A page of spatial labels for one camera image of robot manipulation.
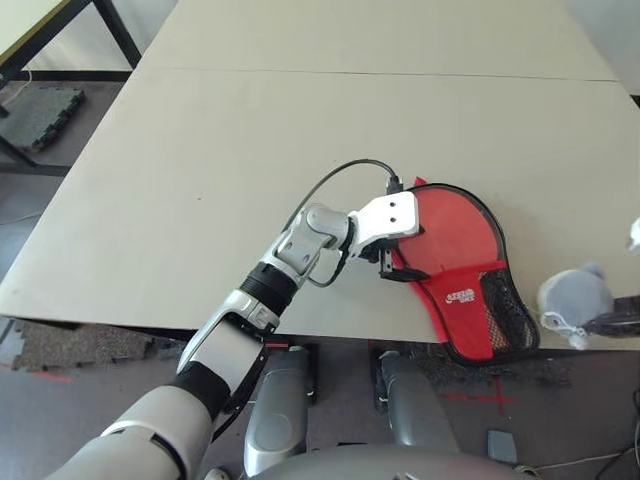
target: silver robot arm segment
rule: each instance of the silver robot arm segment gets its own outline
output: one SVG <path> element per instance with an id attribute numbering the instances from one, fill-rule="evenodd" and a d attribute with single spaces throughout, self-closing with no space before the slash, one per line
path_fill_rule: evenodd
<path id="1" fill-rule="evenodd" d="M 381 239 L 418 233 L 410 192 L 372 200 L 345 214 L 322 205 L 302 209 L 186 346 L 174 380 L 140 398 L 50 480 L 195 476 L 219 414 L 253 388 L 265 361 L 263 342 L 316 266 L 322 250 L 348 258 Z"/>

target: table leg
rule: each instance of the table leg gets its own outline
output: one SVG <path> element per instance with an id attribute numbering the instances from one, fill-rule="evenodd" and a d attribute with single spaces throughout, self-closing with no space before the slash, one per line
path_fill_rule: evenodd
<path id="1" fill-rule="evenodd" d="M 9 157 L 9 159 L 15 162 L 15 165 L 0 163 L 0 173 L 21 173 L 64 177 L 71 168 L 61 165 L 41 165 L 36 163 L 2 136 L 0 136 L 0 152 L 4 153 Z"/>
<path id="2" fill-rule="evenodd" d="M 136 68 L 142 55 L 140 55 L 140 50 L 138 50 L 133 38 L 131 38 L 113 3 L 111 0 L 93 0 L 93 3 L 120 50 L 127 58 L 131 68 Z"/>

